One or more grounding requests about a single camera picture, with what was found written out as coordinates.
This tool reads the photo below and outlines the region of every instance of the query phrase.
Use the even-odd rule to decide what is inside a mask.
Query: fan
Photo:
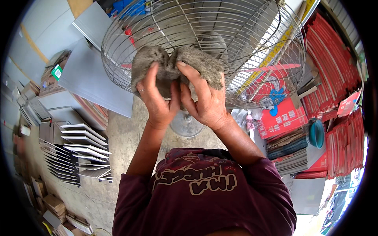
[[[269,109],[301,84],[303,11],[296,15],[283,0],[134,0],[106,32],[102,61],[110,80],[132,92],[131,63],[139,48],[161,46],[171,54],[195,47],[224,64],[227,108]],[[181,126],[195,122],[180,114]]]

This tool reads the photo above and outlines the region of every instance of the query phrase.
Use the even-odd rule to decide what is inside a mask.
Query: person
[[[224,75],[218,91],[190,65],[178,62],[177,68],[194,85],[198,102],[177,81],[171,85],[171,100],[164,100],[155,86],[156,62],[136,86],[149,119],[121,175],[113,235],[292,235],[296,214],[288,189],[274,163],[226,111]],[[174,148],[152,176],[162,139],[181,103],[228,151]]]

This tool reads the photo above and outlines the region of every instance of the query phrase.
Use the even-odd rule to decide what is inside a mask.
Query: maroon shirt
[[[204,149],[174,148],[152,178],[121,175],[113,235],[205,235],[242,227],[252,235],[292,235],[296,214],[274,164],[243,169]]]

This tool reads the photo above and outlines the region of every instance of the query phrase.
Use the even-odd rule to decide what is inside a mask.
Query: hand
[[[198,96],[198,101],[194,102],[189,87],[181,83],[181,102],[189,114],[212,130],[222,128],[230,119],[225,105],[225,75],[222,73],[223,89],[219,91],[209,87],[208,82],[193,67],[178,62],[177,68],[194,85]]]
[[[170,86],[171,100],[164,100],[156,87],[158,69],[158,63],[153,62],[144,80],[136,84],[136,89],[147,107],[149,113],[148,122],[154,129],[163,130],[168,127],[180,109],[180,91],[177,81],[173,81]]]

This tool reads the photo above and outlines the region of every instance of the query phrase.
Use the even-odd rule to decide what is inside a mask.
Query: dusty filter pad
[[[164,98],[170,98],[170,84],[173,80],[189,85],[189,80],[177,69],[176,63],[182,61],[201,74],[207,80],[210,87],[221,90],[221,73],[223,65],[217,59],[206,53],[189,47],[176,48],[169,57],[168,53],[160,46],[144,46],[135,55],[132,62],[131,88],[140,97],[136,84],[146,77],[146,73],[152,62],[159,63],[159,70],[156,75],[156,87]]]

